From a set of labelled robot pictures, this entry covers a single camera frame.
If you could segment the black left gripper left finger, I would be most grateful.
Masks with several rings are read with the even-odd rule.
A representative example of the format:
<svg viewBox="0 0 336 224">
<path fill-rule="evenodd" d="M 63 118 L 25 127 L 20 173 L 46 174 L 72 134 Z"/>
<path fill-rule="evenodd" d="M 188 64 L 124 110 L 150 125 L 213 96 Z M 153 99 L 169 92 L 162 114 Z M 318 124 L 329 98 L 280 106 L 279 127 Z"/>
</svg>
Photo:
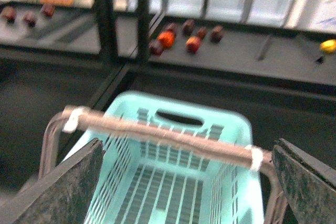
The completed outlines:
<svg viewBox="0 0 336 224">
<path fill-rule="evenodd" d="M 103 145 L 94 139 L 1 206 L 1 223 L 83 223 L 99 180 Z"/>
</svg>

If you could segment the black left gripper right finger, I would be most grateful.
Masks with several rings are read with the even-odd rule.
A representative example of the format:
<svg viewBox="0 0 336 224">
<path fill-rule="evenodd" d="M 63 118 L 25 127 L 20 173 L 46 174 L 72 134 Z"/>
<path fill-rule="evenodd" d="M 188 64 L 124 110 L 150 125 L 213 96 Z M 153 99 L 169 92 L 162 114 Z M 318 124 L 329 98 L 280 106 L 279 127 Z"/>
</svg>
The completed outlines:
<svg viewBox="0 0 336 224">
<path fill-rule="evenodd" d="M 273 147 L 272 161 L 299 223 L 335 223 L 335 169 L 283 138 Z"/>
</svg>

